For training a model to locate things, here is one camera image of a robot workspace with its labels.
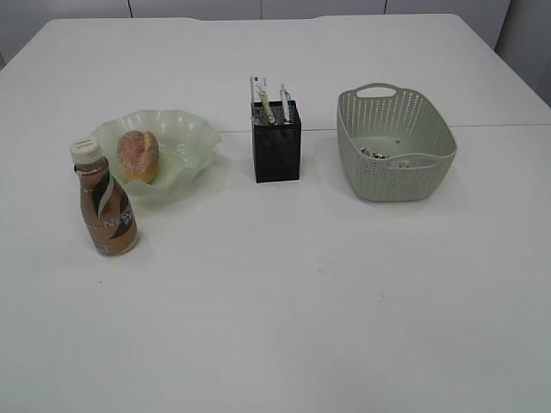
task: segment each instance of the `bread roll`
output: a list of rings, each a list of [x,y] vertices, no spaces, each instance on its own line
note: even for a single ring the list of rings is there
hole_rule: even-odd
[[[129,181],[149,183],[158,171],[158,142],[151,132],[130,131],[119,139],[117,157]]]

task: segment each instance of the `basket handle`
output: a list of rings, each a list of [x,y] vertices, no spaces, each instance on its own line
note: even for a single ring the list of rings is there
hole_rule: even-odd
[[[394,90],[397,93],[399,91],[401,91],[401,88],[399,88],[398,86],[394,86],[393,84],[390,84],[390,83],[370,83],[370,84],[366,84],[364,86],[360,86],[357,89],[350,90],[348,93],[356,95],[356,97],[359,98],[359,99],[381,99],[381,97],[394,97],[395,96],[395,95],[392,95],[392,96],[381,96],[381,97],[361,97],[361,96],[358,95],[358,93],[361,92],[362,90],[375,89],[375,88],[390,89],[390,90]]]

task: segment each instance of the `bottle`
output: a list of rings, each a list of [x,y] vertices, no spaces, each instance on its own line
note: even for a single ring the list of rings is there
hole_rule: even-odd
[[[109,162],[96,141],[72,144],[71,155],[80,179],[80,209],[97,251],[107,256],[124,254],[138,240],[127,193],[109,172]]]

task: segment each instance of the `white bottle cap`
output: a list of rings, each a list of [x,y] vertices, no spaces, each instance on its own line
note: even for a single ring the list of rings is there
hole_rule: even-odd
[[[71,144],[72,162],[77,165],[94,163],[102,159],[100,145],[93,139],[85,139]]]

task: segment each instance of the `pen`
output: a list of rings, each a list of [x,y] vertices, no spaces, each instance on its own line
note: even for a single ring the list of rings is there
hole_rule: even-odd
[[[289,111],[289,93],[285,90],[285,84],[282,83],[282,88],[279,91],[279,96],[282,99],[282,106],[283,106],[283,118],[285,118],[285,121],[287,123],[291,123],[291,114]]]

